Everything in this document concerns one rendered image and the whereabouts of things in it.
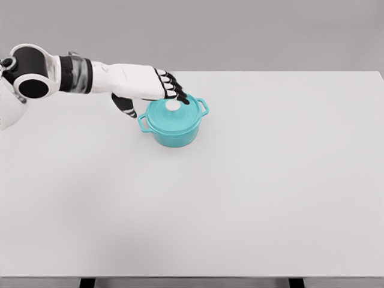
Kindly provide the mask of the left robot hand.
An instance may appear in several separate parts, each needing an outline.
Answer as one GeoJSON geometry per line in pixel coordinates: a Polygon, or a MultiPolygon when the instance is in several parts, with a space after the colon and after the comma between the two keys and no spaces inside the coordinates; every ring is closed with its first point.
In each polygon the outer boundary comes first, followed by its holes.
{"type": "Polygon", "coordinates": [[[136,118],[133,100],[177,100],[188,105],[190,101],[182,86],[170,72],[149,65],[113,64],[112,100],[124,114],[136,118]]]}

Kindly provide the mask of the teal pot lid white knob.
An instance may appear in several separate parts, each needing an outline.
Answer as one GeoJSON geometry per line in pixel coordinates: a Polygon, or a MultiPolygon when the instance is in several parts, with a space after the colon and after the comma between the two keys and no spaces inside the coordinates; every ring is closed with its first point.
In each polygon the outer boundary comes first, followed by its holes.
{"type": "Polygon", "coordinates": [[[157,131],[166,134],[181,133],[192,129],[202,117],[200,103],[192,96],[188,96],[189,104],[180,104],[177,110],[169,110],[166,106],[168,99],[152,101],[146,109],[147,123],[157,131]]]}

